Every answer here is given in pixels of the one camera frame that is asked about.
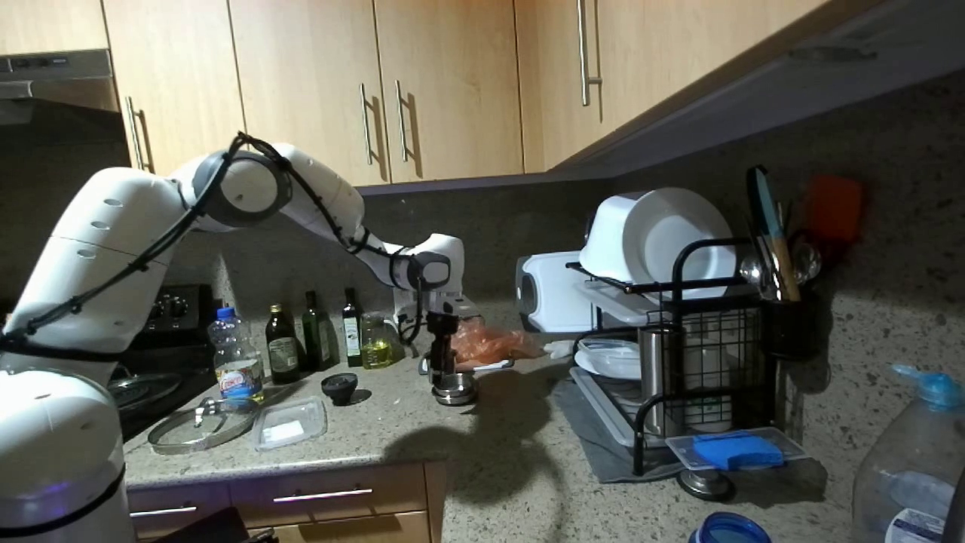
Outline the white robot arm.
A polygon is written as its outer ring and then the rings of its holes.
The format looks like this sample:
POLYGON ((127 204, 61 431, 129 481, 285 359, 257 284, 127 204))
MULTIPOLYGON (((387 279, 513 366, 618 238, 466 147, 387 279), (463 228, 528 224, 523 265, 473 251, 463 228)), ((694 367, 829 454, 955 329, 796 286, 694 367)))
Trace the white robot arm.
POLYGON ((340 244, 441 322, 463 244, 378 238, 340 175, 294 143, 234 134, 173 175, 105 166, 44 242, 0 338, 0 543, 136 543, 111 367, 149 322, 176 244, 285 213, 340 244))

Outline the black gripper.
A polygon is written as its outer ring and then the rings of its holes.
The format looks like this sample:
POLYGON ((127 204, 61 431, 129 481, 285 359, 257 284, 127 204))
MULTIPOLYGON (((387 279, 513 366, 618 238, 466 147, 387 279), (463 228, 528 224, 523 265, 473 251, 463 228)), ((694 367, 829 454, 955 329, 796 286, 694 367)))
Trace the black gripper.
POLYGON ((449 375, 455 367, 452 335, 457 331, 457 322, 460 322, 460 299, 429 296, 429 305, 426 305, 426 326, 431 335, 429 367, 433 375, 449 375))

